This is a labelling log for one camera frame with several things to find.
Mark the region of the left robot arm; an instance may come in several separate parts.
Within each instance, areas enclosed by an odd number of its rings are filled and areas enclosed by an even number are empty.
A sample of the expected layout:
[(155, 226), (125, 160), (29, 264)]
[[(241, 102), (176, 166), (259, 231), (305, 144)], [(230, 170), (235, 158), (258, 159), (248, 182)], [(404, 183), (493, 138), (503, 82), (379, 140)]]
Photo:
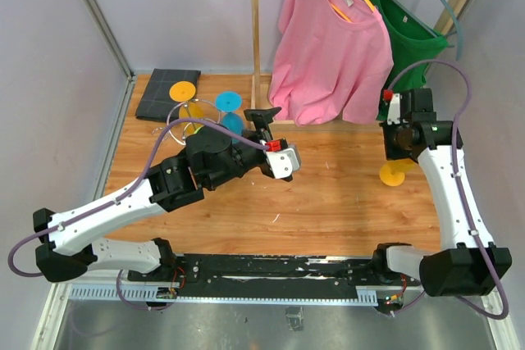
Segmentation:
[(148, 161), (136, 180), (116, 192), (70, 211), (36, 211), (39, 271), (52, 283), (92, 270), (127, 270), (160, 281), (170, 279), (177, 266), (168, 241), (115, 241), (107, 234), (199, 202), (206, 191), (254, 168), (272, 179), (291, 181), (300, 168), (299, 153), (285, 139), (273, 138), (269, 125), (277, 113), (276, 108), (245, 111), (254, 128), (240, 134), (203, 120), (179, 153), (157, 165)]

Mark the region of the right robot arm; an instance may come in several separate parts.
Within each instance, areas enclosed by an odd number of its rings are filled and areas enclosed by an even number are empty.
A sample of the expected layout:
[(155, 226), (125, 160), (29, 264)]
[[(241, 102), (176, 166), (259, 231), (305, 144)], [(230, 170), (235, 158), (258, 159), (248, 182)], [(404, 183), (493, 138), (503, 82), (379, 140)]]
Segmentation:
[(438, 120), (430, 89), (410, 89), (383, 98), (387, 175), (417, 164), (426, 177), (440, 223), (441, 250), (429, 253), (408, 243), (381, 243), (372, 276), (391, 284), (400, 274), (419, 281), (431, 297), (486, 296), (511, 267), (507, 248), (495, 245), (485, 227), (464, 164), (463, 141), (451, 120)]

